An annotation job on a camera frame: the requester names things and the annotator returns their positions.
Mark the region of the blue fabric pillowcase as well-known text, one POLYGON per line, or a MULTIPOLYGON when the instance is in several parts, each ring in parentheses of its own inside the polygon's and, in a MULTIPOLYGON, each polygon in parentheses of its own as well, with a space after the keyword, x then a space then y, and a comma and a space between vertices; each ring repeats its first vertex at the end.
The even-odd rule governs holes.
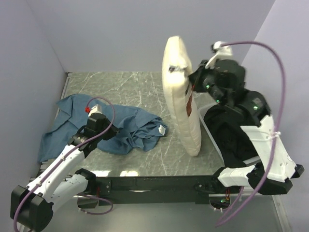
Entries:
POLYGON ((134 106, 109 106, 93 100, 85 94, 73 94, 58 101, 59 113, 49 132, 42 136, 38 160, 40 162, 57 158, 69 139, 86 124, 85 107, 100 105, 103 113, 120 131, 110 140, 100 141, 98 149, 117 155, 126 155, 132 149, 143 151, 153 149, 159 138, 168 133, 168 126, 162 118, 134 106))

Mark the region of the cream pillow with bear print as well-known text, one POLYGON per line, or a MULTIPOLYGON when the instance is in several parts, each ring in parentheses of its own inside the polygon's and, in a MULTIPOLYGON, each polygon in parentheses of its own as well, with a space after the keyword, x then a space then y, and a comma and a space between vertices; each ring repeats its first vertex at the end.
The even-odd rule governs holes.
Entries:
POLYGON ((169 37, 162 60, 162 86, 172 123, 188 155, 201 149, 201 129, 189 75, 191 60, 180 36, 169 37))

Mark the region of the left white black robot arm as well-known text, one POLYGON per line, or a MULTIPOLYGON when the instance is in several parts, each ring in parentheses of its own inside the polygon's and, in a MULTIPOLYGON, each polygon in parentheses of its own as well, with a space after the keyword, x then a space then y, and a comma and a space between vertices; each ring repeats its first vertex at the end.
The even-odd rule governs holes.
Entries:
POLYGON ((18 185, 13 189, 10 217, 15 232, 19 226, 41 232, 54 213, 72 197, 89 197, 97 192, 97 177, 86 169, 77 170, 67 181, 64 179, 100 141, 107 141, 119 132, 113 122, 113 118, 108 119, 103 113, 89 113, 87 123, 68 140, 54 162, 25 187, 18 185))

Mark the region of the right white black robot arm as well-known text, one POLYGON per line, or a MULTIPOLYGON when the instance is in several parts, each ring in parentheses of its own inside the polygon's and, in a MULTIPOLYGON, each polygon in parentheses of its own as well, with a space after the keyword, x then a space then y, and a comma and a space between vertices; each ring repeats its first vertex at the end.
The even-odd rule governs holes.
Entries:
POLYGON ((213 68, 206 64, 201 61, 189 81, 195 92, 206 92, 215 100, 201 121, 224 166, 213 174, 209 189, 222 193, 243 186, 262 195, 286 194, 304 167, 292 161, 275 132, 266 99, 245 87, 245 68, 236 61, 218 60, 213 68))

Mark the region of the white laundry basket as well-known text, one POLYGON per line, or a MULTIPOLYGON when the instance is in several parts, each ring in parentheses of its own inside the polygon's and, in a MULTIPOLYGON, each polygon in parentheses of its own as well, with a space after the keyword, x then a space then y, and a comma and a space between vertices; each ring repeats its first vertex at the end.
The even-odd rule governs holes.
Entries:
MULTIPOLYGON (((216 105, 217 105, 216 103, 209 103, 209 104, 206 104, 206 105, 204 105, 204 106, 199 107, 197 111, 198 111, 198 116, 199 116, 200 123, 203 125, 203 127, 204 127, 206 133, 208 134, 208 136, 209 136, 211 142, 212 142, 213 145, 214 145, 214 148, 215 148, 216 151, 218 152, 219 157, 221 158, 222 161, 224 161, 223 156, 222 156, 222 153, 221 153, 221 151, 220 151, 218 145, 216 144, 215 139, 213 138, 213 136, 212 136, 212 134, 211 134, 209 128, 207 127, 206 123, 204 122, 204 116, 206 115, 207 111, 208 111, 209 109, 211 109, 213 106, 216 106, 216 105)), ((249 159, 245 160, 244 163, 245 163, 246 165, 249 165, 249 164, 253 164, 253 163, 258 162, 259 160, 260 160, 260 158, 259 158, 258 156, 255 156, 255 157, 252 157, 252 158, 249 158, 249 159)))

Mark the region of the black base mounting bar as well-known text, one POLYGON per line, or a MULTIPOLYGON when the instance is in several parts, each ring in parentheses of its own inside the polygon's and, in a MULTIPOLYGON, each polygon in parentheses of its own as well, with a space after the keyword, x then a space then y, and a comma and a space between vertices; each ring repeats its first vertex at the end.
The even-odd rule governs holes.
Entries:
POLYGON ((85 194, 114 204, 189 203, 208 204, 211 194, 226 195, 225 187, 211 175, 97 177, 85 194))

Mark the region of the black garment pile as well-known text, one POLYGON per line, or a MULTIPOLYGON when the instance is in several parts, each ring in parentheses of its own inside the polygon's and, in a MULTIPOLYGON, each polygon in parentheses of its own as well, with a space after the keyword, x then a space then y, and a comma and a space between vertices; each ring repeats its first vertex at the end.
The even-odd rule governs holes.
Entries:
POLYGON ((222 154, 226 167, 245 167, 246 160, 258 156, 247 134, 223 107, 211 107, 204 116, 204 122, 222 154))

